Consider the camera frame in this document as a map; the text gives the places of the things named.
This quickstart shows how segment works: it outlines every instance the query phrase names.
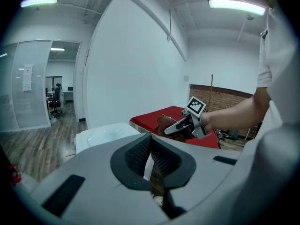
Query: human arm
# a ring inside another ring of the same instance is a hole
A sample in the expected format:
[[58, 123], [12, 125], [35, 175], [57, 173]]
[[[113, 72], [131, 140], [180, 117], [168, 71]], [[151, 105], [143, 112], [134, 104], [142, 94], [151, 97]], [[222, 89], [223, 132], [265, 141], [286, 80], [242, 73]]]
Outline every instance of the human arm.
[[205, 129], [239, 130], [261, 122], [269, 108], [270, 97], [266, 88], [257, 88], [251, 98], [234, 107], [201, 114]]

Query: red tablecloth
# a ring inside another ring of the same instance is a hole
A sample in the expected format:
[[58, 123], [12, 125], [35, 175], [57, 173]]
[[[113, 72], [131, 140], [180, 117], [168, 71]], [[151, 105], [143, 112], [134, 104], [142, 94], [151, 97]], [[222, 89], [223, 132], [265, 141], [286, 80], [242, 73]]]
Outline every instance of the red tablecloth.
[[[181, 115], [182, 110], [183, 108], [181, 107], [171, 106], [162, 110], [134, 117], [130, 121], [150, 132], [153, 132], [158, 126], [157, 119], [161, 117], [161, 114], [171, 117], [176, 121], [179, 121], [183, 118], [183, 116]], [[209, 131], [209, 133], [211, 133], [211, 135], [206, 138], [203, 138], [201, 140], [197, 138], [188, 139], [186, 140], [186, 143], [196, 146], [218, 149], [218, 139], [215, 133], [213, 132], [213, 130]]]

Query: office chair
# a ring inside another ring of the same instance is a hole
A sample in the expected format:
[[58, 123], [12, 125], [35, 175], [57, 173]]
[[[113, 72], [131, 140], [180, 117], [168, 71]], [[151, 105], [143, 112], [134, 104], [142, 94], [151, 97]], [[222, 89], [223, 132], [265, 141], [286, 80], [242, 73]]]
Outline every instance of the office chair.
[[54, 98], [49, 99], [49, 102], [49, 107], [53, 109], [50, 114], [57, 113], [59, 115], [59, 112], [62, 113], [62, 110], [57, 110], [57, 107], [60, 107], [60, 88], [54, 89]]

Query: fluorescent light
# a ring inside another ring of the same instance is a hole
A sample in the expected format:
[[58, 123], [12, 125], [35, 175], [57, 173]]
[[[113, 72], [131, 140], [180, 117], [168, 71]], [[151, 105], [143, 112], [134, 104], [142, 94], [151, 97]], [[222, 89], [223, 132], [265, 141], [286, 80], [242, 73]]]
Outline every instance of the fluorescent light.
[[55, 48], [55, 47], [52, 47], [50, 50], [51, 51], [64, 51], [65, 49], [64, 48]]
[[57, 3], [57, 0], [24, 0], [21, 2], [21, 7], [24, 8], [33, 5], [50, 4], [50, 3]]
[[229, 8], [247, 11], [258, 15], [263, 15], [265, 10], [263, 7], [253, 5], [246, 2], [239, 2], [233, 0], [209, 0], [210, 8]]

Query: hand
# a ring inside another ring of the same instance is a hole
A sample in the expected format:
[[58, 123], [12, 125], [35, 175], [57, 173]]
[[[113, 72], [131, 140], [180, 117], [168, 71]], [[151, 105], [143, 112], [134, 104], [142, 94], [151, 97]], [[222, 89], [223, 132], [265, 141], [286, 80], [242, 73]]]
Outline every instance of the hand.
[[212, 124], [210, 123], [210, 112], [203, 112], [200, 115], [201, 119], [201, 125], [204, 126], [205, 130], [211, 131], [212, 130]]

